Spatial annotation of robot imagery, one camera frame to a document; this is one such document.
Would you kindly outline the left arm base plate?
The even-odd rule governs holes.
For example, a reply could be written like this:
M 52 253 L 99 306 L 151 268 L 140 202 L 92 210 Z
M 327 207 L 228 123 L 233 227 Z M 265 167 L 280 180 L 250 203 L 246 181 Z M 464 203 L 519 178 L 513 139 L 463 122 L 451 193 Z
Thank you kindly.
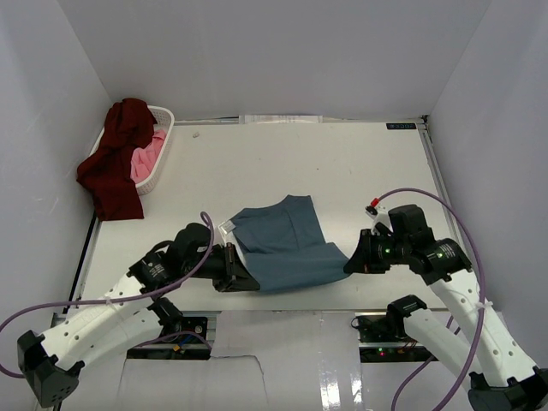
M 165 328 L 160 341 L 131 348 L 128 360 L 209 360 L 217 317 L 191 313 L 177 325 Z

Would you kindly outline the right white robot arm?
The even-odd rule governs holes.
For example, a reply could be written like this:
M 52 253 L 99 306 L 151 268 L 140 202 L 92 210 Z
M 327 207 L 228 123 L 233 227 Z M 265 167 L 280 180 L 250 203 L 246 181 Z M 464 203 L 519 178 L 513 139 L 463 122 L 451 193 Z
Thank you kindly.
M 437 239 L 416 205 L 391 210 L 369 205 L 366 213 L 372 226 L 361 231 L 345 272 L 383 274 L 394 265 L 407 266 L 444 303 L 461 335 L 438 322 L 416 295 L 392 301 L 383 319 L 361 319 L 356 327 L 424 346 L 459 378 L 474 410 L 545 407 L 546 369 L 519 346 L 491 303 L 481 299 L 479 280 L 460 245 Z

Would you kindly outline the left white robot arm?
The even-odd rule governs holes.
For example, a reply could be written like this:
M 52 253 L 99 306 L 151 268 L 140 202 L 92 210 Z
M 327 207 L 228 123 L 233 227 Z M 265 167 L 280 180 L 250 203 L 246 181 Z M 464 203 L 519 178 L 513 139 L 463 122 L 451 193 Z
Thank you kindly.
M 73 316 L 39 334 L 20 336 L 18 366 L 39 406 L 65 400 L 82 371 L 111 356 L 150 343 L 203 340 L 167 297 L 183 279 L 209 279 L 220 293 L 258 291 L 235 245 L 216 245 L 212 238 L 205 225 L 187 225 L 131 265 L 95 304 L 80 305 Z

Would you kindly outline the teal blue t shirt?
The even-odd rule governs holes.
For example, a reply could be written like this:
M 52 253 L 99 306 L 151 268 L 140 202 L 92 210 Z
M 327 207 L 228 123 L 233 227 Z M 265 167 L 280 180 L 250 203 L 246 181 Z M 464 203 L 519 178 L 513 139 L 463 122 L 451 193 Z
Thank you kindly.
M 263 293 L 307 289 L 348 278 L 348 258 L 325 240 L 311 196 L 244 208 L 218 226 Z

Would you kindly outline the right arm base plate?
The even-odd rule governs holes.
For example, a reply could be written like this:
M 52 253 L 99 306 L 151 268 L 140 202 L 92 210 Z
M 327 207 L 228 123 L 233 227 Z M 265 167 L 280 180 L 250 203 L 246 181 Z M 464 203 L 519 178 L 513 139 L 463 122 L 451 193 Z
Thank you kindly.
M 431 353 L 410 337 L 398 337 L 385 315 L 357 315 L 350 326 L 358 332 L 362 364 L 420 363 Z

